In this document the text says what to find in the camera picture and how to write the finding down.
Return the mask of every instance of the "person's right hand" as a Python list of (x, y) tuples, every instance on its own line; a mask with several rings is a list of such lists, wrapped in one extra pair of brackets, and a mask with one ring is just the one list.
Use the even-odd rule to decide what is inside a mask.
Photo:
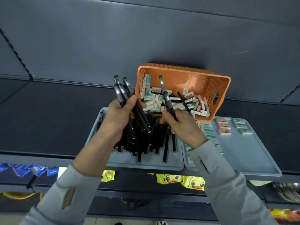
[(208, 141), (193, 117), (181, 109), (176, 109), (175, 114), (178, 121), (175, 121), (173, 116), (164, 110), (160, 122), (164, 123), (166, 121), (183, 143), (192, 147), (192, 149), (196, 149)]

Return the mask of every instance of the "blue tray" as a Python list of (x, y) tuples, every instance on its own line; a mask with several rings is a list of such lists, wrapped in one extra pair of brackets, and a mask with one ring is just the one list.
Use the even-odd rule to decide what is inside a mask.
[[(226, 119), (231, 127), (231, 135), (220, 135), (216, 118)], [(282, 176), (282, 172), (263, 145), (248, 121), (245, 125), (253, 132), (253, 135), (241, 135), (235, 128), (233, 118), (215, 116), (212, 120), (213, 130), (220, 142), (224, 158), (232, 166), (245, 175)], [(184, 143), (180, 144), (185, 166), (188, 170), (197, 171), (193, 163), (188, 163)]]
[[(105, 118), (108, 107), (104, 107), (100, 110), (103, 112), (103, 120)], [(89, 140), (95, 135), (97, 123), (100, 117), (100, 113), (93, 125), (93, 128), (88, 136)], [(181, 141), (176, 138), (177, 145), (180, 145)], [(169, 149), (167, 155), (167, 162), (163, 163), (163, 148), (159, 150), (159, 154), (155, 155), (155, 152), (149, 153), (148, 155), (143, 155), (141, 158), (141, 163), (137, 163), (137, 156), (133, 157), (129, 152), (118, 153), (113, 151), (108, 160), (107, 166), (114, 167), (128, 167), (128, 168), (140, 168), (140, 169), (154, 169), (154, 170), (182, 170), (184, 167), (183, 157), (182, 157), (182, 147), (177, 147), (176, 152), (173, 152), (173, 142), (172, 136), (169, 138)]]

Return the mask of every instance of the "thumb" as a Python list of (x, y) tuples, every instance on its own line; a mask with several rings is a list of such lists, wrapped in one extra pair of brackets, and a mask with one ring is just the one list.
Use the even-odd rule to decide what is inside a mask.
[(127, 100), (125, 106), (123, 107), (123, 110), (126, 111), (129, 114), (131, 112), (131, 110), (133, 109), (134, 105), (136, 104), (136, 102), (137, 102), (136, 95), (131, 96)]
[(169, 125), (172, 128), (174, 128), (174, 126), (178, 123), (177, 121), (175, 121), (173, 116), (169, 112), (167, 112), (166, 110), (163, 111), (163, 118), (166, 120), (167, 123), (169, 123)]

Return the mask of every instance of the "blue package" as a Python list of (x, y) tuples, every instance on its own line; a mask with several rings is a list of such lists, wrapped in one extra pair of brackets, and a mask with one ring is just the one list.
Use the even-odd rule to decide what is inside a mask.
[(32, 165), (9, 164), (18, 177), (25, 177), (31, 173)]
[(47, 172), (47, 167), (46, 166), (33, 166), (31, 168), (31, 171), (34, 175), (40, 177)]
[(6, 170), (7, 168), (9, 168), (7, 163), (0, 163), (0, 172)]
[(58, 174), (58, 167), (47, 167), (47, 176)]

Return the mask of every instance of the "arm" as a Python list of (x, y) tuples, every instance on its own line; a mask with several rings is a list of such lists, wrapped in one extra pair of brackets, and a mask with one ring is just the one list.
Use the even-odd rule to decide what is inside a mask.
[(121, 139), (136, 100), (137, 97), (132, 96), (123, 108), (118, 100), (110, 103), (95, 136), (40, 203), (30, 210), (21, 225), (83, 224), (112, 148)]
[(220, 223), (278, 224), (259, 197), (246, 186), (245, 176), (232, 169), (195, 120), (179, 109), (176, 117), (178, 122), (170, 113), (163, 112), (163, 119), (170, 124), (176, 136), (192, 147), (188, 154), (205, 180), (205, 193)]

